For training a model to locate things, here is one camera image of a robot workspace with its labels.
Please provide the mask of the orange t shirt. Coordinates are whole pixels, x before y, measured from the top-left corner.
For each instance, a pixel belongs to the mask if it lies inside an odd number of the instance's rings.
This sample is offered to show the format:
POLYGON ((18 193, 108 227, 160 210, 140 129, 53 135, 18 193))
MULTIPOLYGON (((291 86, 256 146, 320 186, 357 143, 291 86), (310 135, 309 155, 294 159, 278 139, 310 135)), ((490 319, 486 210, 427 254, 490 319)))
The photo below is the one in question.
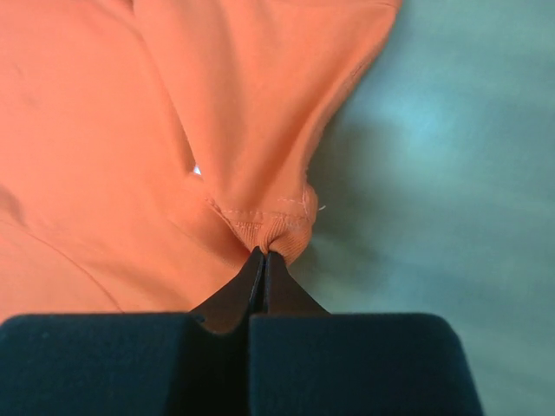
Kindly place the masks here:
POLYGON ((287 263, 397 1, 4 1, 1 317, 185 311, 287 263))

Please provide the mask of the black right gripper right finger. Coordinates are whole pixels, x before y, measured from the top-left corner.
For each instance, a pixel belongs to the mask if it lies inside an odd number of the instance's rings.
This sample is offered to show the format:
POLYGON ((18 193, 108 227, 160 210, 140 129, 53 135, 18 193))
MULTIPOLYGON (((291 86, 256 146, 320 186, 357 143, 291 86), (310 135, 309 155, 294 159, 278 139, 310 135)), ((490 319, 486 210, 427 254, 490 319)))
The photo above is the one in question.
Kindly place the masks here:
POLYGON ((425 313, 330 314, 271 253, 249 322, 253 415, 481 415, 459 336, 425 313))

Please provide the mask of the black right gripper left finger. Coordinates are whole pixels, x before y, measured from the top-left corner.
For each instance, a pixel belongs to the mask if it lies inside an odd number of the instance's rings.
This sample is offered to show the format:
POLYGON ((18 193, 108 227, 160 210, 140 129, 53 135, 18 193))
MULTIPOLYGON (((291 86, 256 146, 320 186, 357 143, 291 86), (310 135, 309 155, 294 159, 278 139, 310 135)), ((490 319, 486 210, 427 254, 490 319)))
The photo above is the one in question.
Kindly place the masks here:
POLYGON ((4 415, 245 415, 264 254, 189 313, 18 315, 1 327, 4 415))

